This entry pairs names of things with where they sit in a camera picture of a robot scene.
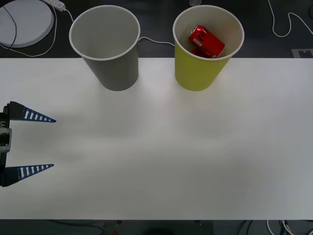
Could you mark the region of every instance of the soda can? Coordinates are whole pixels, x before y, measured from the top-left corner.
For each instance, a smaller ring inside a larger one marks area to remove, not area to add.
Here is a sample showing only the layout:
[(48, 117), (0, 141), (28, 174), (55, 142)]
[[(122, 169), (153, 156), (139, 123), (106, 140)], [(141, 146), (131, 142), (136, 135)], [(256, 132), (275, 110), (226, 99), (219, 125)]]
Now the soda can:
[(225, 48), (225, 44), (203, 25), (197, 25), (188, 39), (208, 58), (217, 58)]

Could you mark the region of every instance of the white tabletop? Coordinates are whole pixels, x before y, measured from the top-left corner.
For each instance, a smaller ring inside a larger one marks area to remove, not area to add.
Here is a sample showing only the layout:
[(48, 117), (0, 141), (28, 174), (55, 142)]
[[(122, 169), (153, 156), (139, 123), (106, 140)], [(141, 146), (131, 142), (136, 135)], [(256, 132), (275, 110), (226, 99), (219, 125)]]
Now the white tabletop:
[(55, 164), (0, 188), (0, 218), (313, 219), (313, 60), (231, 59), (182, 88), (174, 59), (140, 59), (123, 92), (82, 59), (1, 59), (7, 166)]

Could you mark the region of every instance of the cup rim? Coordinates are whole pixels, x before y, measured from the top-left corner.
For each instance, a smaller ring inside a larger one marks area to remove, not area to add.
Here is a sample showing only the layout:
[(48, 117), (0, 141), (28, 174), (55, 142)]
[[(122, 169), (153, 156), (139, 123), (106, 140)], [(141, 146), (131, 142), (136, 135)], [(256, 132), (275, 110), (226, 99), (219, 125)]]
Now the cup rim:
[[(227, 55), (227, 56), (221, 57), (221, 58), (215, 58), (215, 59), (212, 59), (212, 58), (203, 58), (203, 57), (196, 56), (196, 55), (190, 53), (189, 51), (187, 51), (187, 50), (179, 43), (179, 41), (178, 41), (178, 39), (177, 39), (177, 37), (176, 37), (176, 33), (175, 33), (175, 26), (176, 26), (177, 21), (178, 21), (179, 18), (180, 18), (183, 14), (185, 14), (186, 12), (188, 12), (188, 11), (190, 11), (190, 10), (193, 10), (193, 9), (195, 9), (195, 8), (200, 8), (200, 7), (202, 7), (202, 8), (205, 8), (205, 7), (207, 7), (207, 8), (218, 8), (219, 10), (222, 10), (222, 11), (226, 12), (227, 14), (229, 14), (232, 18), (234, 18), (234, 19), (239, 23), (239, 26), (240, 26), (240, 29), (241, 29), (241, 32), (242, 32), (243, 36), (242, 36), (240, 45), (238, 46), (238, 48), (237, 48), (234, 52), (232, 52), (231, 54), (229, 54), (229, 55)], [(244, 31), (244, 28), (243, 28), (241, 22), (239, 21), (239, 19), (238, 19), (234, 14), (232, 14), (231, 12), (229, 12), (229, 11), (227, 11), (227, 10), (221, 8), (221, 7), (218, 7), (218, 6), (199, 5), (199, 6), (190, 7), (190, 8), (188, 8), (188, 9), (184, 10), (183, 12), (181, 12), (181, 13), (177, 16), (177, 18), (175, 19), (174, 24), (173, 24), (173, 36), (174, 36), (174, 39), (175, 39), (176, 44), (180, 47), (180, 49), (182, 49), (182, 50), (183, 50), (184, 52), (186, 52), (188, 55), (190, 55), (190, 56), (192, 56), (192, 57), (194, 57), (194, 58), (196, 58), (196, 59), (200, 59), (200, 60), (206, 60), (206, 61), (220, 61), (220, 60), (224, 60), (224, 59), (228, 59), (228, 58), (232, 57), (234, 54), (236, 54), (236, 53), (240, 50), (240, 48), (242, 47), (242, 45), (243, 45), (243, 43), (244, 43), (244, 40), (245, 40), (245, 31)]]
[[(134, 44), (128, 48), (125, 52), (123, 52), (122, 54), (119, 54), (117, 56), (114, 56), (114, 57), (110, 57), (110, 58), (93, 58), (93, 57), (90, 57), (90, 56), (86, 56), (84, 55), (83, 53), (79, 52), (76, 47), (74, 46), (73, 44), (73, 41), (72, 41), (72, 30), (73, 30), (73, 27), (75, 25), (75, 23), (86, 13), (88, 13), (89, 11), (92, 11), (96, 8), (105, 8), (105, 7), (111, 7), (111, 8), (118, 8), (120, 10), (123, 10), (123, 11), (126, 11), (127, 13), (129, 13), (130, 15), (132, 15), (132, 17), (135, 19), (136, 23), (137, 23), (137, 26), (138, 26), (138, 35), (137, 35), (137, 38), (134, 42)], [(123, 55), (127, 54), (129, 51), (131, 51), (135, 46), (136, 44), (138, 43), (139, 41), (139, 37), (140, 37), (140, 24), (139, 24), (139, 21), (137, 19), (137, 17), (128, 9), (124, 8), (124, 7), (120, 7), (120, 6), (114, 6), (114, 5), (102, 5), (102, 6), (96, 6), (96, 7), (93, 7), (93, 8), (90, 8), (88, 9), (87, 11), (84, 11), (82, 14), (80, 14), (75, 20), (74, 22), (72, 23), (70, 29), (69, 29), (69, 43), (70, 45), (72, 46), (72, 48), (74, 49), (74, 51), (79, 54), (81, 57), (83, 58), (86, 58), (86, 59), (89, 59), (89, 60), (93, 60), (93, 61), (108, 61), (108, 60), (114, 60), (114, 59), (117, 59), (119, 57), (122, 57)]]

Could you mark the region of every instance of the dark floor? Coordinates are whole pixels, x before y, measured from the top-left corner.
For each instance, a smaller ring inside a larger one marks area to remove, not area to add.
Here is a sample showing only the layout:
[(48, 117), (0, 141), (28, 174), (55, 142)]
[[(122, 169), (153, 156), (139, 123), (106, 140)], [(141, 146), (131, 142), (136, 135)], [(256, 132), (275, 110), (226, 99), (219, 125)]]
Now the dark floor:
[[(10, 0), (0, 0), (4, 4)], [(313, 0), (270, 0), (276, 18), (275, 30), (284, 35), (289, 29), (288, 12), (298, 14), (313, 29), (313, 19), (309, 16), (309, 7)], [(113, 4), (131, 10), (141, 25), (141, 35), (157, 41), (173, 42), (172, 26), (175, 18), (189, 7), (189, 0), (63, 0), (67, 9), (76, 18), (85, 10), (104, 4)], [(293, 58), (292, 49), (313, 48), (313, 35), (295, 16), (291, 16), (292, 31), (286, 38), (278, 38), (272, 32), (272, 15), (268, 0), (203, 0), (203, 4), (220, 6), (232, 12), (243, 24), (246, 40), (235, 57)], [(54, 47), (43, 57), (78, 57), (68, 41), (71, 20), (67, 12), (57, 11), (58, 27)], [(19, 49), (31, 55), (46, 51), (53, 40), (49, 35), (36, 45)], [(313, 54), (301, 52), (301, 57), (313, 58)], [(8, 52), (6, 57), (24, 57)], [(143, 41), (140, 45), (140, 57), (174, 57), (174, 49), (169, 45), (157, 45)]]
[[(104, 228), (104, 235), (211, 235), (211, 223), (208, 221), (92, 221), (70, 220), (73, 224), (88, 224)], [(237, 235), (241, 220), (214, 221), (214, 235)], [(278, 221), (270, 221), (274, 234), (279, 235), (281, 228)], [(307, 221), (288, 221), (295, 235), (306, 235), (313, 229), (313, 223)], [(246, 235), (249, 221), (240, 230), (239, 235)], [(0, 220), (1, 235), (100, 235), (101, 230), (92, 227), (74, 227), (55, 224), (46, 220)], [(249, 235), (270, 235), (266, 222), (255, 220), (249, 228)]]

